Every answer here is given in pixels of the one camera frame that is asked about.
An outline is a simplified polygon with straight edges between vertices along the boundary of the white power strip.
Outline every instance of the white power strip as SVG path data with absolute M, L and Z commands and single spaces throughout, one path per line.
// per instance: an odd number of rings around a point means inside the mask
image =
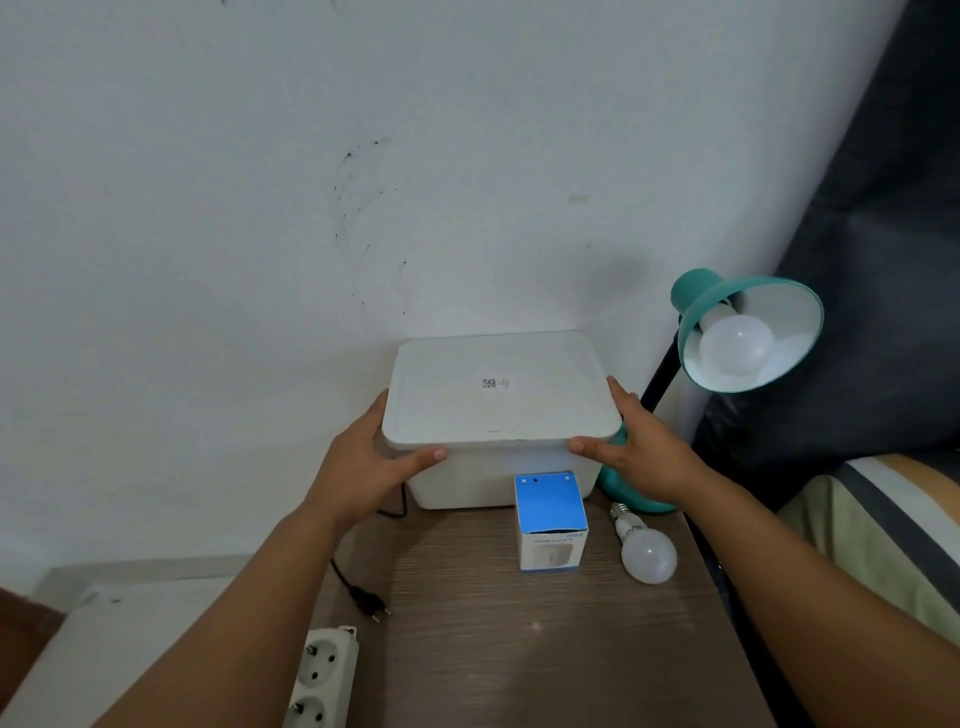
M 359 651 L 356 627 L 312 629 L 306 633 L 300 671 L 283 728 L 344 728 Z

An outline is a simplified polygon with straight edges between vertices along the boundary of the striped fabric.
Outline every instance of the striped fabric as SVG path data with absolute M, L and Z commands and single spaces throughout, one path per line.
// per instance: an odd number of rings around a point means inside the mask
M 865 457 L 780 518 L 834 564 L 960 645 L 960 451 Z

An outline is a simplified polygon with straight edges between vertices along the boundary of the finger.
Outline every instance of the finger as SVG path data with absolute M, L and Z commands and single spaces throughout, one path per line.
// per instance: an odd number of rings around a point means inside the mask
M 636 394 L 629 394 L 615 376 L 608 376 L 607 383 L 610 385 L 610 394 L 613 397 L 613 403 L 617 410 L 623 415 L 623 421 L 627 423 L 627 429 L 640 426 L 646 410 L 640 404 L 640 398 Z
M 376 396 L 376 399 L 373 400 L 373 404 L 367 408 L 367 411 L 354 423 L 355 425 L 362 426 L 367 430 L 371 436 L 376 434 L 376 431 L 383 425 L 383 413 L 387 410 L 387 395 L 390 390 L 383 390 L 379 395 Z
M 583 455 L 614 469 L 622 465 L 625 456 L 622 446 L 611 445 L 595 437 L 575 437 L 566 444 L 566 448 L 575 455 Z
M 421 448 L 409 455 L 398 457 L 394 461 L 394 473 L 398 483 L 409 480 L 417 473 L 422 473 L 427 468 L 432 468 L 437 463 L 446 459 L 446 448 Z

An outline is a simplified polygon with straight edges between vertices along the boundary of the white light bulb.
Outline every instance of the white light bulb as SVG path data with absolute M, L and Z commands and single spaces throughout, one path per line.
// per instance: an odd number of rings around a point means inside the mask
M 662 584 L 677 570 L 677 549 L 659 531 L 647 528 L 640 516 L 623 503 L 614 503 L 610 511 L 616 535 L 623 542 L 620 560 L 634 579 L 644 584 Z
M 653 528 L 638 528 L 620 549 L 624 569 L 644 584 L 662 584 L 677 570 L 677 549 L 666 534 Z
M 716 305 L 700 321 L 704 335 L 700 356 L 718 372 L 732 376 L 756 375 L 770 359 L 774 332 L 755 316 Z

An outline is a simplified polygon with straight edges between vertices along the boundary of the black power cord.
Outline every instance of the black power cord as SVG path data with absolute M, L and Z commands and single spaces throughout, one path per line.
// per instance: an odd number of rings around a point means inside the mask
M 407 517 L 407 484 L 403 483 L 400 486 L 400 499 L 403 503 L 403 510 L 399 513 L 393 513 L 392 511 L 383 511 L 377 510 L 378 516 L 384 516 L 388 519 L 403 519 Z M 347 589 L 347 594 L 353 603 L 357 605 L 357 609 L 367 617 L 371 618 L 373 621 L 380 621 L 384 616 L 392 617 L 393 612 L 387 607 L 387 603 L 381 599 L 378 595 L 373 592 L 368 592 L 365 589 L 361 589 L 356 584 L 350 584 L 347 578 L 344 576 L 344 573 L 340 571 L 340 567 L 337 566 L 337 562 L 334 559 L 330 559 L 330 566 L 333 567 L 333 572 L 337 574 L 337 578 L 340 579 L 340 583 L 344 585 Z

